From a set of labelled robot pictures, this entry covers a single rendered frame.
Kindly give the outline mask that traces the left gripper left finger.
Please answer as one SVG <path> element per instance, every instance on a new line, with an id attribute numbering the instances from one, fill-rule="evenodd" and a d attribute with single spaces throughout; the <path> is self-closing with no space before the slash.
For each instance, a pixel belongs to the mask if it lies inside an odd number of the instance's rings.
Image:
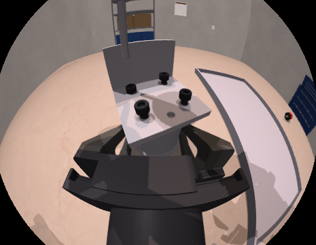
<path id="1" fill-rule="evenodd" d="M 120 125 L 82 142 L 78 150 L 90 150 L 103 154 L 116 154 L 116 147 L 124 138 L 125 133 L 122 125 Z M 131 150 L 132 148 L 130 148 L 127 139 L 125 138 L 119 155 L 131 155 Z"/>

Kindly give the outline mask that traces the grey l-shaped bracket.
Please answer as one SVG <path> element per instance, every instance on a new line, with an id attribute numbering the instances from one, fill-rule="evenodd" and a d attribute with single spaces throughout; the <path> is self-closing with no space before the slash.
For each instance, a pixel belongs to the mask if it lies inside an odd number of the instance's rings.
<path id="1" fill-rule="evenodd" d="M 156 39 L 129 42 L 130 57 L 122 58 L 121 44 L 103 48 L 113 95 L 130 148 L 144 144 L 210 115 L 211 109 L 194 93 L 187 105 L 181 104 L 179 91 L 186 88 L 173 77 L 175 40 Z M 159 73 L 169 73 L 161 84 Z M 137 92 L 126 93 L 126 85 L 135 84 Z M 149 118 L 136 114 L 134 104 L 146 99 Z M 174 117 L 169 118 L 172 114 Z"/>

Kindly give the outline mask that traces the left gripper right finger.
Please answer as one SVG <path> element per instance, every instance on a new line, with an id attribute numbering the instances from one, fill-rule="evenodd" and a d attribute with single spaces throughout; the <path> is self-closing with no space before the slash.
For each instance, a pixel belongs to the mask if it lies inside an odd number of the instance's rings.
<path id="1" fill-rule="evenodd" d="M 197 148 L 196 157 L 190 149 L 187 137 Z M 181 128 L 179 143 L 181 155 L 192 156 L 197 176 L 203 171 L 223 168 L 234 154 L 234 148 L 230 142 L 191 124 Z"/>

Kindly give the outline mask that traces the black socket head screw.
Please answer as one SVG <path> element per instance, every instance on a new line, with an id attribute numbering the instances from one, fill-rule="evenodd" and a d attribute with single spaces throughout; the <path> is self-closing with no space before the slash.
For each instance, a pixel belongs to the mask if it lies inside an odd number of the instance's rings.
<path id="1" fill-rule="evenodd" d="M 191 100 L 192 91 L 187 88 L 183 88 L 179 91 L 179 98 L 181 99 L 182 105 L 187 105 L 188 102 Z"/>
<path id="2" fill-rule="evenodd" d="M 131 95 L 137 92 L 137 87 L 135 84 L 126 85 L 126 93 Z"/>
<path id="3" fill-rule="evenodd" d="M 159 73 L 159 80 L 161 80 L 161 84 L 166 85 L 167 80 L 169 80 L 169 73 L 167 72 Z"/>
<path id="4" fill-rule="evenodd" d="M 134 104 L 135 112 L 142 119 L 149 118 L 148 113 L 150 112 L 150 105 L 147 100 L 141 99 L 135 102 Z"/>

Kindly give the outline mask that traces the dark blue electric screwdriver barrel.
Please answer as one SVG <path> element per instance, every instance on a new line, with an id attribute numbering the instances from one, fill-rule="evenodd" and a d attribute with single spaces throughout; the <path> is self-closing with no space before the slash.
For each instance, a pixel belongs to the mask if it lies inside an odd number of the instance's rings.
<path id="1" fill-rule="evenodd" d="M 120 33 L 120 43 L 122 49 L 122 58 L 127 59 L 130 57 L 128 47 L 128 31 L 126 21 L 126 2 L 130 0 L 112 0 L 113 3 L 117 4 L 118 9 L 118 26 Z"/>

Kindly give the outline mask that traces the shallow grey rectangular tray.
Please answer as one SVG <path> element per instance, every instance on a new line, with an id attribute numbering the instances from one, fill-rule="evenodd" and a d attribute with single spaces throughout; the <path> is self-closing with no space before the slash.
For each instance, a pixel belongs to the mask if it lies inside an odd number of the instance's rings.
<path id="1" fill-rule="evenodd" d="M 292 145 L 275 113 L 246 79 L 197 67 L 195 73 L 224 119 L 250 186 L 247 245 L 260 245 L 302 192 Z"/>

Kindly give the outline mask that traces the red screwdriver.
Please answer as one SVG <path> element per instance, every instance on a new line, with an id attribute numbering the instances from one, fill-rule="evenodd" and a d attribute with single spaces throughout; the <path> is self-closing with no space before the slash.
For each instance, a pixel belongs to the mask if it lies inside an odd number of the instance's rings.
<path id="1" fill-rule="evenodd" d="M 286 118 L 287 117 L 287 118 Z M 291 112 L 289 113 L 289 112 L 287 112 L 287 113 L 285 113 L 285 119 L 286 120 L 291 120 L 292 119 L 292 114 L 291 114 Z"/>

